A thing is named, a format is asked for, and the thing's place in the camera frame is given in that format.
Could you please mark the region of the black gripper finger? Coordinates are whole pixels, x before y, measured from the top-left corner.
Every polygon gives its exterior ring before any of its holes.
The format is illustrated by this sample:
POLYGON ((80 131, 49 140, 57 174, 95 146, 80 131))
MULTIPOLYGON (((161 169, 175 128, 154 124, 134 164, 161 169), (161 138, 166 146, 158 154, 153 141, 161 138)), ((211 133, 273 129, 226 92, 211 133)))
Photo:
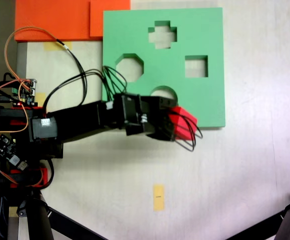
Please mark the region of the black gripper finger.
POLYGON ((149 137, 159 141, 174 142, 175 126, 171 121, 151 122, 154 127, 154 133, 150 133, 149 137))
POLYGON ((178 107, 178 102, 175 99, 167 97, 159 97, 159 110, 160 111, 173 111, 175 107, 178 107))

